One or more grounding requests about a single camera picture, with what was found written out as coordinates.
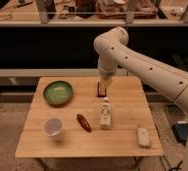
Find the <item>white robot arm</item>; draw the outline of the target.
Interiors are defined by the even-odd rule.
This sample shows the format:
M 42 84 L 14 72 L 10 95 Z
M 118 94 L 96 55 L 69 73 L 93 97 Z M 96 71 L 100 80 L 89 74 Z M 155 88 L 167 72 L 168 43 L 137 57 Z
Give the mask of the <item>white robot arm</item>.
M 128 32 L 122 27 L 115 27 L 94 39 L 102 85 L 109 86 L 120 65 L 188 114 L 188 72 L 128 48 L 128 41 Z M 188 171 L 188 139 L 181 171 Z

